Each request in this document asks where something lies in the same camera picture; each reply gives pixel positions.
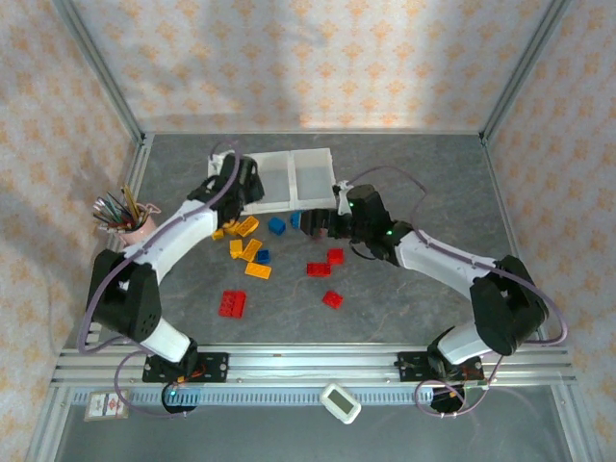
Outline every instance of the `pencil cup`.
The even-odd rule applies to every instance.
[[[117,235],[124,242],[124,245],[132,245],[132,244],[140,243],[145,238],[147,238],[150,234],[156,231],[157,226],[154,220],[152,219],[151,214],[156,214],[156,213],[160,214],[161,213],[160,209],[156,206],[152,206],[151,204],[147,204],[147,205],[137,204],[137,206],[142,211],[149,210],[150,215],[145,221],[145,223],[142,226],[140,226],[138,229],[136,229],[135,231]]]

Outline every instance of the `patterned wallpaper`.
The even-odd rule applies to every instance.
[[[616,4],[574,0],[491,143],[533,277],[556,296],[616,460]]]
[[[0,1],[0,459],[22,461],[131,141],[47,0]]]
[[[549,0],[77,0],[144,131],[477,133]]]

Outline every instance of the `small electronic device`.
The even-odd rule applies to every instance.
[[[322,391],[321,403],[344,424],[351,424],[362,410],[359,401],[336,383],[327,385]]]

